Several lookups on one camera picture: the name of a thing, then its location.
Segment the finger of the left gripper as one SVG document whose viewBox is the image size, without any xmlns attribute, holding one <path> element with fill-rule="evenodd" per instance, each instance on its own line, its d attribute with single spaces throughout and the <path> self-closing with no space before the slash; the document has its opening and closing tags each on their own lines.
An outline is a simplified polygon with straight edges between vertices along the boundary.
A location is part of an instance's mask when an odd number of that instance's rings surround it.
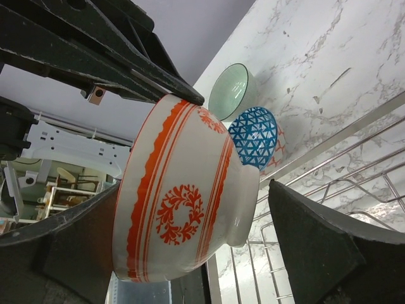
<svg viewBox="0 0 405 304">
<path fill-rule="evenodd" d="M 136 40 L 134 69 L 182 99 L 201 106 L 204 98 L 180 76 L 159 37 L 130 17 L 127 22 Z"/>
</svg>

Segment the orange floral bowl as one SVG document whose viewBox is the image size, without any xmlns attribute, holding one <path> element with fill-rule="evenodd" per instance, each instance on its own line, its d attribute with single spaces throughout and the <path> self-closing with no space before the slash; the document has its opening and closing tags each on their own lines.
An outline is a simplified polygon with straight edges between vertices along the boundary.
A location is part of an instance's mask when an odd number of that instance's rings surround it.
<svg viewBox="0 0 405 304">
<path fill-rule="evenodd" d="M 159 100 L 134 142 L 118 190 L 113 270 L 163 282 L 247 241 L 259 170 L 243 164 L 227 128 L 202 106 Z"/>
</svg>

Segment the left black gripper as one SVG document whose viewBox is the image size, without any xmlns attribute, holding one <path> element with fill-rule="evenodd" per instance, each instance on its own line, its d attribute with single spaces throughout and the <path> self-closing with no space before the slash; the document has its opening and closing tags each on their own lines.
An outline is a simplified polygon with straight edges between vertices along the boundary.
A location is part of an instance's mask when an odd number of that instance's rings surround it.
<svg viewBox="0 0 405 304">
<path fill-rule="evenodd" d="M 1 61 L 81 89 L 86 96 L 105 89 L 125 99 L 158 101 L 158 93 L 153 89 L 142 87 L 98 56 L 74 46 L 5 4 L 1 4 Z"/>
</svg>

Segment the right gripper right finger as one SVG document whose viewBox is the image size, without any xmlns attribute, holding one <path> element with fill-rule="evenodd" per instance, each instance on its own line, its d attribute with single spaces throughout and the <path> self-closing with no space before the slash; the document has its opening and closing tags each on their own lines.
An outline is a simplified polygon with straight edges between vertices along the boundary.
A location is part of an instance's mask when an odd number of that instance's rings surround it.
<svg viewBox="0 0 405 304">
<path fill-rule="evenodd" d="M 296 303 L 404 303 L 404 234 L 271 180 L 271 217 Z"/>
</svg>

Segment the blue triangle pattern bowl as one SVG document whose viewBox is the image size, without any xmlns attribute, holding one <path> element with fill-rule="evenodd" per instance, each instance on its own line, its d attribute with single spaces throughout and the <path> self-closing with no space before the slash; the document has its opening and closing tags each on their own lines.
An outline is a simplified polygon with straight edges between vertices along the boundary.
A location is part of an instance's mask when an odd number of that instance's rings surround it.
<svg viewBox="0 0 405 304">
<path fill-rule="evenodd" d="M 243 111 L 228 132 L 242 164 L 257 167 L 260 175 L 271 173 L 283 162 L 285 136 L 270 110 L 255 106 Z"/>
</svg>

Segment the metal wire dish rack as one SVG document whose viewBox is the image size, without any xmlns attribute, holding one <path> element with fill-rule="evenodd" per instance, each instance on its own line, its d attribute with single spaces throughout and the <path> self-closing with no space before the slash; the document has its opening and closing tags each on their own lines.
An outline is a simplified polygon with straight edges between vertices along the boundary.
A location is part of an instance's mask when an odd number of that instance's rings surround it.
<svg viewBox="0 0 405 304">
<path fill-rule="evenodd" d="M 404 95 L 400 94 L 331 138 L 338 150 L 301 174 L 271 176 L 299 194 L 344 215 L 404 234 Z M 225 303 L 296 303 L 284 265 L 268 197 L 259 197 L 252 232 L 231 250 L 233 295 Z"/>
</svg>

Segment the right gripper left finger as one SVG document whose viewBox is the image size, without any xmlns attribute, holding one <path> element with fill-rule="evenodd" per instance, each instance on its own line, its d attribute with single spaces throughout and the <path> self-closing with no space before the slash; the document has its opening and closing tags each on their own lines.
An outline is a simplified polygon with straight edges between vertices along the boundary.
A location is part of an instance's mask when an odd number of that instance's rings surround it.
<svg viewBox="0 0 405 304">
<path fill-rule="evenodd" d="M 118 188 L 1 235 L 1 303 L 104 303 Z"/>
</svg>

